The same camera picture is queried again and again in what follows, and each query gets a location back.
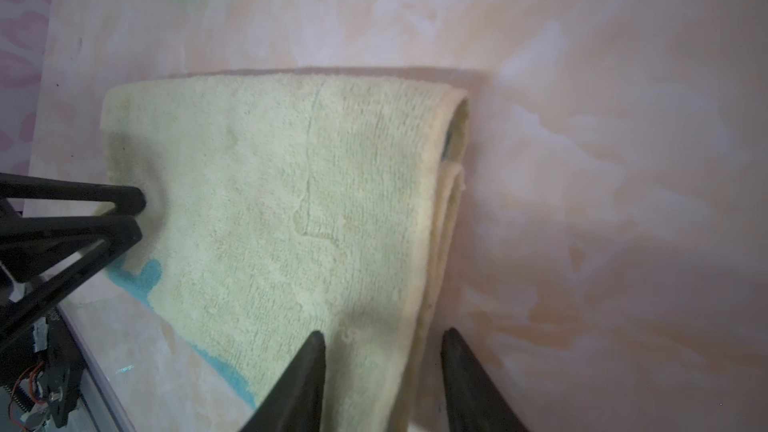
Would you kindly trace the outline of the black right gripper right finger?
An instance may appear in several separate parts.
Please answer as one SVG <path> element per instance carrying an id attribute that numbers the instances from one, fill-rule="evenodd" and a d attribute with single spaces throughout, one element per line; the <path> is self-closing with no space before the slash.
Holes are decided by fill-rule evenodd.
<path id="1" fill-rule="evenodd" d="M 441 340 L 441 366 L 450 432 L 528 432 L 461 333 Z"/>

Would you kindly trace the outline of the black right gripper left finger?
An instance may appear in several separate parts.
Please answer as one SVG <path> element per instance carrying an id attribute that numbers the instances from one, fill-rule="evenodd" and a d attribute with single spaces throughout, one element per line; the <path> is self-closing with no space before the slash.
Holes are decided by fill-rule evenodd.
<path id="1" fill-rule="evenodd" d="M 326 377 L 326 343 L 311 332 L 242 432 L 319 432 Z"/>

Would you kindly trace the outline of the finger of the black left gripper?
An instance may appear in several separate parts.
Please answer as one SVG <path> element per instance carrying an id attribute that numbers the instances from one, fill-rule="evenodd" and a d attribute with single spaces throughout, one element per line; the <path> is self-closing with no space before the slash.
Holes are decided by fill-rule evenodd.
<path id="1" fill-rule="evenodd" d="M 141 238 L 131 216 L 3 219 L 1 273 L 8 285 L 33 288 L 16 302 L 1 301 L 1 346 L 9 347 Z"/>
<path id="2" fill-rule="evenodd" d="M 69 182 L 48 178 L 1 174 L 3 199 L 33 199 L 78 202 L 108 202 L 118 215 L 136 216 L 146 207 L 144 193 L 137 187 Z"/>

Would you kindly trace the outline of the pale yellow teal towel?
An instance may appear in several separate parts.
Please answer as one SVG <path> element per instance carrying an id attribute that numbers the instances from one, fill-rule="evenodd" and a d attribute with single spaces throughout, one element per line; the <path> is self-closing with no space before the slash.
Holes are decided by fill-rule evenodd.
<path id="1" fill-rule="evenodd" d="M 464 188 L 466 91 L 387 76 L 198 75 L 105 96 L 142 240 L 110 279 L 260 405 L 313 331 L 322 427 L 404 431 Z"/>

